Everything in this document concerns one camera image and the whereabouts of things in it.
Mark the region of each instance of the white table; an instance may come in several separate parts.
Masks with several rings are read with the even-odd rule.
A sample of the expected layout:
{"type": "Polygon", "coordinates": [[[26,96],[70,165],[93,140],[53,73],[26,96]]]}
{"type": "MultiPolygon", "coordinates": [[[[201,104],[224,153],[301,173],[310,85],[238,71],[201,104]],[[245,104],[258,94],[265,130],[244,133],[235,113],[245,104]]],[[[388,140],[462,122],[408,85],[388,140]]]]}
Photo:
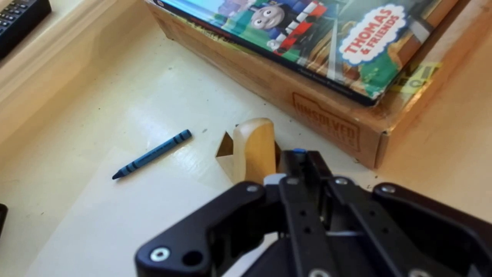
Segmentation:
{"type": "Polygon", "coordinates": [[[0,148],[1,277],[135,276],[142,242],[232,185],[213,154],[253,117],[273,120],[279,147],[318,150],[364,188],[396,182],[492,222],[492,31],[373,173],[165,40],[144,8],[124,19],[125,33],[99,42],[89,68],[0,148]],[[184,128],[190,145],[110,180],[184,128]]]}

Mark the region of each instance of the dvd case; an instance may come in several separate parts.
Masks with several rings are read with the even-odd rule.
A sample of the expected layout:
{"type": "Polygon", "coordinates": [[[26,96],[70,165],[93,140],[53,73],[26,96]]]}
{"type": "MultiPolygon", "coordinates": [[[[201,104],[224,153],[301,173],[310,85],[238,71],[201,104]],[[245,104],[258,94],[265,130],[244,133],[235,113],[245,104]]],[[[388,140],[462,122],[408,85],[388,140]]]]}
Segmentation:
{"type": "Polygon", "coordinates": [[[344,96],[375,104],[458,0],[156,0],[344,96]]]}

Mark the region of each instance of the cardboard box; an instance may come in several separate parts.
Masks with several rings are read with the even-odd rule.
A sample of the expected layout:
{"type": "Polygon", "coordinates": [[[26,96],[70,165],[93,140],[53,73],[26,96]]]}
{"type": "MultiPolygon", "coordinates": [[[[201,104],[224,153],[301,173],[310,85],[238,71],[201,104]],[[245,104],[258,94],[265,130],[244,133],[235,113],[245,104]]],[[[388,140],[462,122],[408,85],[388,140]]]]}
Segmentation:
{"type": "Polygon", "coordinates": [[[362,107],[242,47],[213,36],[152,0],[164,34],[230,79],[318,131],[367,168],[378,168],[411,120],[441,91],[492,22],[488,0],[461,2],[375,107],[362,107]]]}

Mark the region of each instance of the black clamp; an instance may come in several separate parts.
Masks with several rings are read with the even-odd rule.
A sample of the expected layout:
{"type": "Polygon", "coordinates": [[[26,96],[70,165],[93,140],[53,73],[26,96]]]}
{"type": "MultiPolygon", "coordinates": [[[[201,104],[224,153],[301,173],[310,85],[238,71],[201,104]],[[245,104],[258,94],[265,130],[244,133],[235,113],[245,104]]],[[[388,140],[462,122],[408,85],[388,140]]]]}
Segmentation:
{"type": "Polygon", "coordinates": [[[492,225],[393,184],[333,177],[313,151],[285,151],[278,185],[232,187],[145,245],[138,277],[222,276],[276,241],[244,277],[490,277],[492,225]]]}

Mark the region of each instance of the crayon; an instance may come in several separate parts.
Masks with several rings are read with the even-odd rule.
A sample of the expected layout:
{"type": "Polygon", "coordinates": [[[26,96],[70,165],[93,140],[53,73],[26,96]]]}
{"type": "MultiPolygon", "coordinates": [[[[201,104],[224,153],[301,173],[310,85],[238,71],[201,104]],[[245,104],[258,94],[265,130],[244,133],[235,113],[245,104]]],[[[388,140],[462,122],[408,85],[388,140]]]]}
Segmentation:
{"type": "Polygon", "coordinates": [[[189,130],[184,130],[182,133],[173,136],[172,139],[169,139],[167,142],[158,145],[156,148],[150,150],[149,153],[145,153],[144,156],[138,157],[136,160],[130,162],[129,165],[122,167],[121,170],[118,170],[118,173],[115,173],[112,176],[112,180],[115,179],[122,179],[129,174],[132,174],[133,171],[136,171],[138,168],[142,168],[144,165],[150,164],[152,160],[155,160],[156,157],[175,150],[176,147],[182,145],[184,142],[187,142],[192,137],[189,130]]]}

